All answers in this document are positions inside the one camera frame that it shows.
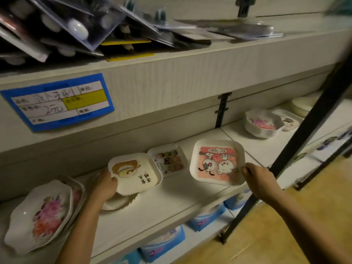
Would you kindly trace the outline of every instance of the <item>price tag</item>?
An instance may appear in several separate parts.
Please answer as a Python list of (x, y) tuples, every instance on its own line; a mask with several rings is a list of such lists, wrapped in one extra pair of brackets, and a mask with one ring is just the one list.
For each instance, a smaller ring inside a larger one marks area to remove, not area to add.
[(34, 132), (75, 124), (115, 110), (101, 73), (0, 93)]

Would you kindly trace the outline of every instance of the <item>blue border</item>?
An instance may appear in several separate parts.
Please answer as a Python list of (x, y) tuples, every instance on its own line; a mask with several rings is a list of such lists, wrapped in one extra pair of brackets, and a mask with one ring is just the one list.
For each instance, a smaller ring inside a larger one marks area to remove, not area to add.
[[(82, 84), (87, 84), (87, 83), (95, 82), (95, 81), (101, 82), (101, 85), (103, 86), (106, 98), (109, 102), (109, 106), (102, 108), (100, 110), (92, 111), (92, 112), (82, 114), (82, 115), (77, 115), (77, 116), (70, 117), (67, 119), (61, 119), (61, 120), (57, 120), (57, 121), (51, 121), (48, 123), (34, 125), (30, 122), (30, 120), (26, 117), (26, 115), (21, 111), (21, 109), (11, 99), (11, 97), (29, 95), (29, 94), (37, 94), (37, 93), (42, 93), (42, 92), (46, 92), (46, 91), (53, 91), (53, 90), (62, 89), (62, 88), (79, 86)], [(108, 113), (115, 110), (102, 73), (88, 75), (88, 76), (75, 78), (75, 79), (66, 79), (66, 80), (61, 80), (61, 81), (57, 81), (57, 82), (44, 83), (44, 84), (29, 86), (29, 87), (24, 87), (24, 88), (2, 90), (2, 91), (0, 91), (0, 94), (2, 95), (3, 98), (6, 99), (7, 102), (9, 102), (9, 104), (12, 106), (12, 108), (17, 112), (17, 114), (20, 116), (20, 118), (29, 126), (29, 128), (33, 132), (48, 131), (51, 129), (79, 123), (79, 122), (82, 122), (85, 120), (89, 120), (92, 118), (96, 118), (96, 117), (108, 114)]]

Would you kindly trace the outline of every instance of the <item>stacked plates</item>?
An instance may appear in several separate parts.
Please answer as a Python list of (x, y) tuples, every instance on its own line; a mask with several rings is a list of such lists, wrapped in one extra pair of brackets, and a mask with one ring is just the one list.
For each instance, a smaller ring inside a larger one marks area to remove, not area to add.
[(258, 138), (268, 139), (278, 134), (284, 127), (279, 115), (265, 109), (252, 109), (246, 112), (244, 128)]
[(10, 217), (4, 242), (25, 254), (69, 231), (86, 199), (84, 186), (63, 177), (34, 188)]

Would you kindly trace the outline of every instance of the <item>yellow label section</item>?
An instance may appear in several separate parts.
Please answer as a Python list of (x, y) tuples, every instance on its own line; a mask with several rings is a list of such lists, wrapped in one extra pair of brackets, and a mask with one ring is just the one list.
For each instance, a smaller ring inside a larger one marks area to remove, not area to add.
[(74, 110), (107, 101), (103, 89), (62, 99), (68, 110)]

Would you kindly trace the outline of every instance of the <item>tiled floor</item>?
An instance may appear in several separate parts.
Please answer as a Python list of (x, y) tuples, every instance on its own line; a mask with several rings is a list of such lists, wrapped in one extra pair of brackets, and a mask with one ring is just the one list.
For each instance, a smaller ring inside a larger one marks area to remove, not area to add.
[[(352, 158), (338, 158), (300, 192), (287, 189), (316, 221), (352, 252)], [(308, 263), (283, 220), (259, 204), (226, 245), (216, 240), (193, 249), (174, 264)]]

